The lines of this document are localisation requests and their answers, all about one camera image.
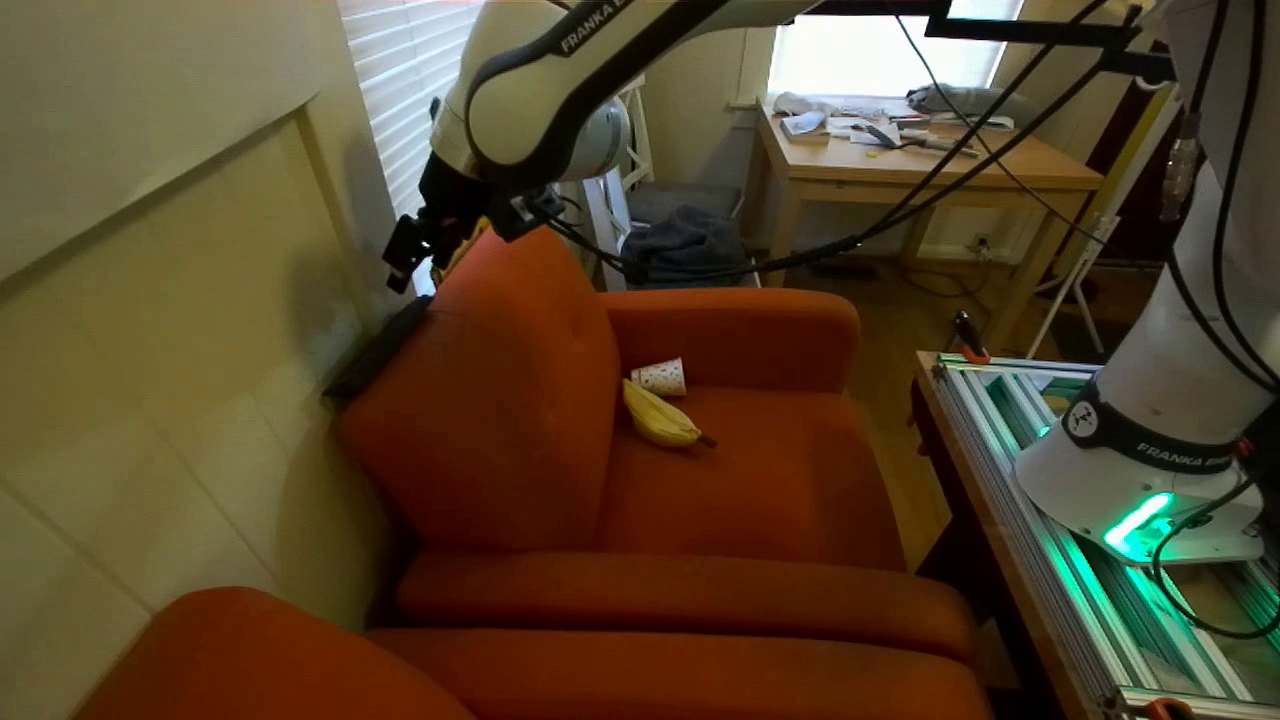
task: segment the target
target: floor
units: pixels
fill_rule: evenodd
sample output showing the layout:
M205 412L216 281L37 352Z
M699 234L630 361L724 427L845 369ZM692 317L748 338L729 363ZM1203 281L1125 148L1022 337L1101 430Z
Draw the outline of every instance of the floor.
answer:
M1101 269L1092 277L1092 317L1104 323L1109 338L1121 338L1125 328L1139 317L1153 281L1156 269ZM789 284L839 292L859 306L866 348L855 361L853 398L859 402L873 427L906 552L914 565L919 565L949 522L949 505L914 427L914 361L919 348L962 348L954 337L954 317L964 306L975 323L984 323L989 306L999 301L999 289L1007 284L1007 269L906 269L896 261L845 261L830 269L791 271ZM1044 306L1048 301L1036 301L1025 312L1025 323L1016 328L1016 348L1033 342ZM1042 357L1101 361L1084 338L1077 306L1059 312ZM979 634L979 665L993 687L1016 687L1016 672L1006 656L998 629L984 629Z

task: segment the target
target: green light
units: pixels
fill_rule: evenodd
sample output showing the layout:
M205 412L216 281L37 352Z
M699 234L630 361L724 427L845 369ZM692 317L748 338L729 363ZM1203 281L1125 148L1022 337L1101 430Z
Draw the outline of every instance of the green light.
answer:
M1129 513L1116 526L1109 526L1109 545L1125 552L1125 541L1144 526L1156 513L1174 505L1174 493L1148 495L1136 513Z

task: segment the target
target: armchair armrest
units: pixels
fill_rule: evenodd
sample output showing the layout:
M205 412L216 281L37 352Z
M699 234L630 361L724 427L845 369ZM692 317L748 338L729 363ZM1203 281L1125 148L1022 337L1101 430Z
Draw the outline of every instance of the armchair armrest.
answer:
M420 552L397 620L887 643L972 665L968 605L923 575L743 554Z
M839 390L859 342L849 301L800 289L661 289L600 295L620 363L683 357L690 383Z

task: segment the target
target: banana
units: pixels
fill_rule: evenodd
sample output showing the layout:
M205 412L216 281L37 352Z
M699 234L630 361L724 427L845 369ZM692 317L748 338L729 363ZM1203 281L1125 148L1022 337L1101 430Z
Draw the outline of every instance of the banana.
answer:
M625 378L625 402L637 430L661 447L716 444L713 435L705 435L705 427L692 423L692 415L683 415L644 383Z

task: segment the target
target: chair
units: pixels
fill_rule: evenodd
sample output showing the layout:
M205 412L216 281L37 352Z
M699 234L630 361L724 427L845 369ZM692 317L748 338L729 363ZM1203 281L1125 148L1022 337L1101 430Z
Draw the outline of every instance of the chair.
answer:
M168 605L81 720L993 715L955 660L677 632L344 632L266 590Z
M592 292L547 228L480 234L337 427L415 548L399 624L866 634L972 656L907 575L845 383L855 306L798 289ZM644 444L620 374L683 357L716 447Z

